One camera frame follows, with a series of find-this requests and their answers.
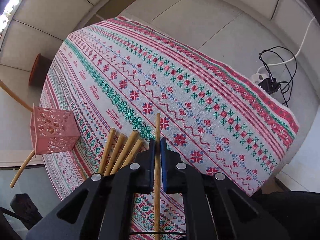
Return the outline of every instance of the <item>tablecloth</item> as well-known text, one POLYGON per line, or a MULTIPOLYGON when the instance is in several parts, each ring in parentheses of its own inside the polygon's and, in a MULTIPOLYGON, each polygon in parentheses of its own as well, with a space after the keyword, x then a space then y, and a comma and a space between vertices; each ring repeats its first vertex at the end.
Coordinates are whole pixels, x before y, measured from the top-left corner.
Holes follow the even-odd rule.
MULTIPOLYGON (((269 178, 299 128, 288 108, 230 66, 124 17, 66 38, 40 106, 72 110, 81 132, 73 151, 44 155, 61 199, 98 170, 111 127, 127 136, 139 131, 143 150, 158 112, 161 136, 185 163, 223 172, 248 195, 269 178)), ((153 230, 153 195, 135 196, 132 230, 153 230)), ((185 230, 179 194, 161 191, 161 230, 185 230)))

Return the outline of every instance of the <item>black wire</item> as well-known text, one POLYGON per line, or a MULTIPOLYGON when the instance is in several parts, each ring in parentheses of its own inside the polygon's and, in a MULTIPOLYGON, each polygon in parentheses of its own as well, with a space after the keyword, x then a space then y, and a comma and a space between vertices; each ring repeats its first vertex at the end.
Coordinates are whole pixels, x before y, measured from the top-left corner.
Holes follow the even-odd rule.
POLYGON ((263 51, 259 54, 259 59, 260 59, 260 61, 262 61, 264 67, 265 67, 266 70, 268 71, 270 79, 271 79, 271 77, 272 77, 272 74, 271 74, 271 71, 270 71, 270 69, 269 69, 269 66, 263 61, 263 59, 262 59, 262 54, 265 53, 265 52, 268 52, 268 51, 269 51, 269 52, 272 52, 272 53, 278 55, 278 57, 282 60, 282 62, 284 62, 283 58, 282 58, 278 53, 276 53, 276 52, 274 52, 274 51, 272 50, 272 49, 275 49, 275 48, 282 48, 282 49, 285 49, 285 50, 289 51, 289 52, 292 54, 292 56, 293 56, 293 58, 294 58, 294 60, 295 60, 295 65, 296 65, 296 66, 295 66, 295 70, 294 70, 293 76, 291 75, 291 72, 289 71, 288 66, 287 66, 286 64, 284 64, 285 67, 286 67, 286 69, 287 69, 287 71, 289 72, 289 75, 290 75, 290 78, 291 78, 291 79, 289 80, 289 82, 287 82, 287 81, 278 82, 278 84, 281 84, 281 83, 286 83, 286 84, 287 84, 284 88, 281 88, 281 87, 279 87, 279 88, 280 88, 281 94, 282 94, 283 99, 284 99, 284 103, 283 103, 283 104, 286 104, 286 106, 288 107, 288 104, 287 104, 287 103, 288 103, 289 100, 291 99, 291 93, 292 93, 292 88, 293 88, 293 78, 294 78, 294 76, 295 76, 295 74, 296 74, 296 72, 297 72, 297 59, 296 59, 295 55, 294 55, 289 49, 287 49, 287 48, 285 48, 285 47, 282 47, 282 46, 275 46, 275 47, 272 47, 272 48, 270 48, 270 49, 263 50, 263 51), (290 94, 289 94, 289 99, 286 100, 285 97, 284 97, 284 94, 289 91, 289 89, 290 89, 290 82, 291 82, 291 90, 290 90, 290 94))
POLYGON ((187 233, 182 233, 182 232, 130 232, 129 235, 183 235, 183 236, 186 236, 187 233))

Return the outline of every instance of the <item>pink basket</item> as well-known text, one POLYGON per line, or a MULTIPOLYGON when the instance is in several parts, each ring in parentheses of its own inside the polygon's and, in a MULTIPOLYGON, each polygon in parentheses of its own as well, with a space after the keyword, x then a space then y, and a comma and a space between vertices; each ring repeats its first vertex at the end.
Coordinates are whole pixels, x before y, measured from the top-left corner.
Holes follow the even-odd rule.
POLYGON ((30 133, 35 155, 71 151, 81 136, 72 111, 35 106, 30 133))

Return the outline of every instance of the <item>white power socket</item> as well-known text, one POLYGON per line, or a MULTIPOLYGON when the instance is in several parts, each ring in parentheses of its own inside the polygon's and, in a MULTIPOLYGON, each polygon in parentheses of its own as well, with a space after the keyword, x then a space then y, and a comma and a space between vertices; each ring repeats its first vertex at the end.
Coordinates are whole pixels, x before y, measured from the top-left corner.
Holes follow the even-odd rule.
POLYGON ((266 78, 268 78, 266 74, 255 73, 251 76, 250 79, 253 83, 258 85, 262 80, 265 80, 266 78))

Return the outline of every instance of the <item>power adapter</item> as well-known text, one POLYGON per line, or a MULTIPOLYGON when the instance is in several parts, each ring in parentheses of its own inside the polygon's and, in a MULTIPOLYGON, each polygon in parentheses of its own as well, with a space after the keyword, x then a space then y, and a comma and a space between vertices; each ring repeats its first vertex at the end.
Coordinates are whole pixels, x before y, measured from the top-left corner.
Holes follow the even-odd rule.
POLYGON ((275 78, 266 78, 259 83, 259 86, 269 95, 277 92, 280 88, 280 84, 277 83, 275 78))

